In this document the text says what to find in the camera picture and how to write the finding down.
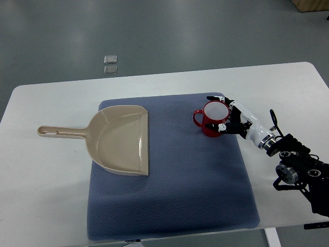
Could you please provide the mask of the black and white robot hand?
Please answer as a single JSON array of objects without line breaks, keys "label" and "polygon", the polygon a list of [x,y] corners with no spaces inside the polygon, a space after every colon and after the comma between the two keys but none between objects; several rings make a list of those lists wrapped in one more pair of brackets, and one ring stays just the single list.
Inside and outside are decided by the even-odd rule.
[{"label": "black and white robot hand", "polygon": [[207,96],[210,101],[224,103],[229,109],[226,123],[211,121],[206,128],[220,134],[238,134],[243,139],[251,140],[259,149],[267,149],[267,145],[275,142],[275,135],[264,128],[259,119],[241,103],[224,96]]}]

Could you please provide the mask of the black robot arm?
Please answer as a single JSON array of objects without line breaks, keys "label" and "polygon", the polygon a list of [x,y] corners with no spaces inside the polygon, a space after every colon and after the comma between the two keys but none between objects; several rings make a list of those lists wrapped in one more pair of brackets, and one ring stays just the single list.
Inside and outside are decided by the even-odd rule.
[{"label": "black robot arm", "polygon": [[328,216],[328,163],[319,160],[317,155],[294,138],[291,134],[283,135],[278,127],[274,111],[270,110],[273,122],[272,130],[279,136],[270,134],[261,143],[270,157],[279,155],[276,166],[277,179],[273,187],[278,191],[298,190],[310,202],[312,212]]}]

